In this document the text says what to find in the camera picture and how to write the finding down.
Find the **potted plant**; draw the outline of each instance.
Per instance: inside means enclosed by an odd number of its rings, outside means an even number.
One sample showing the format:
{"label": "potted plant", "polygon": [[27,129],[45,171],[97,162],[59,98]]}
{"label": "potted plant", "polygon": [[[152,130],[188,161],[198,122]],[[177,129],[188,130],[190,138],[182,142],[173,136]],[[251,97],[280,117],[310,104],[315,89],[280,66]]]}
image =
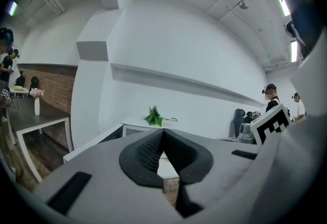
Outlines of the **potted plant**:
{"label": "potted plant", "polygon": [[166,119],[162,116],[160,116],[159,112],[158,112],[158,109],[157,109],[157,106],[153,106],[153,108],[150,108],[150,111],[149,111],[149,115],[144,118],[148,123],[149,125],[159,125],[160,127],[162,126],[162,120],[172,120],[172,121],[177,121],[177,119],[175,118],[171,118],[171,119]]}
{"label": "potted plant", "polygon": [[33,88],[30,91],[30,95],[35,99],[34,101],[34,112],[35,115],[40,115],[40,96],[43,97],[44,91],[38,89],[38,88]]}

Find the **white vase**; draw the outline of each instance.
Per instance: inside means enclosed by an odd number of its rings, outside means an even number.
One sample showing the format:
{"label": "white vase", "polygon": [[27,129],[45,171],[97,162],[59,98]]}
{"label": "white vase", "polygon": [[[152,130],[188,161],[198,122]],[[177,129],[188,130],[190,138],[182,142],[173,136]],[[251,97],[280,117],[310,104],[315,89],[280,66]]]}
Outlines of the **white vase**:
{"label": "white vase", "polygon": [[37,116],[40,115],[40,98],[35,98],[34,111],[35,111],[35,115]]}

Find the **fluorescent light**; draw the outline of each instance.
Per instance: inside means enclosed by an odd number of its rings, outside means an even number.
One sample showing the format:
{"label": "fluorescent light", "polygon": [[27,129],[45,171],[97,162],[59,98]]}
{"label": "fluorescent light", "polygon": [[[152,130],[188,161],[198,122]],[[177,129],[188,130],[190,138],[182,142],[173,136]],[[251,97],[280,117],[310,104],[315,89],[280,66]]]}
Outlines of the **fluorescent light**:
{"label": "fluorescent light", "polygon": [[285,0],[283,0],[283,1],[282,0],[279,0],[279,2],[281,3],[282,9],[284,11],[284,15],[285,16],[288,16],[290,14],[290,11],[288,10],[288,7],[286,5]]}
{"label": "fluorescent light", "polygon": [[297,42],[293,41],[291,43],[291,48],[292,48],[292,62],[296,61],[297,58]]}
{"label": "fluorescent light", "polygon": [[15,13],[16,7],[17,7],[16,2],[13,2],[9,11],[10,16],[12,16]]}

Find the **black stripe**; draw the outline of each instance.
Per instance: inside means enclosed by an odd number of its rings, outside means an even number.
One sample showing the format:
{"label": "black stripe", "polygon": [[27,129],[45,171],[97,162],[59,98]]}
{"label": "black stripe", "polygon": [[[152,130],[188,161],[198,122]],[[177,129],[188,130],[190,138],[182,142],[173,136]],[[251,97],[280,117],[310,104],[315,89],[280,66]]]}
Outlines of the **black stripe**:
{"label": "black stripe", "polygon": [[247,151],[242,151],[242,150],[234,150],[232,152],[232,154],[236,155],[236,156],[241,156],[241,157],[249,159],[249,160],[255,160],[255,158],[257,156],[257,154],[250,153],[250,152],[247,152]]}
{"label": "black stripe", "polygon": [[49,200],[48,206],[65,215],[91,177],[90,174],[84,172],[75,173]]}

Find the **wooden floor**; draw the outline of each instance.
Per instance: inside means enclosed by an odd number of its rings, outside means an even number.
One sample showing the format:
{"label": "wooden floor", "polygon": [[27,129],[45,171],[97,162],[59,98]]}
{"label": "wooden floor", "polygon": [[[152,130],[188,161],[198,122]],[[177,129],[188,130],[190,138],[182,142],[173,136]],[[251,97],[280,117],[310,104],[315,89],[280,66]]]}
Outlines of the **wooden floor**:
{"label": "wooden floor", "polygon": [[[31,159],[42,178],[63,164],[62,157],[67,153],[38,131],[24,134],[25,144]],[[19,142],[15,136],[16,145],[12,145],[8,125],[0,123],[0,148],[7,165],[16,169],[16,182],[29,191],[33,191],[38,182],[25,162]],[[169,178],[163,181],[163,194],[169,203],[175,207],[179,187],[179,178]]]}

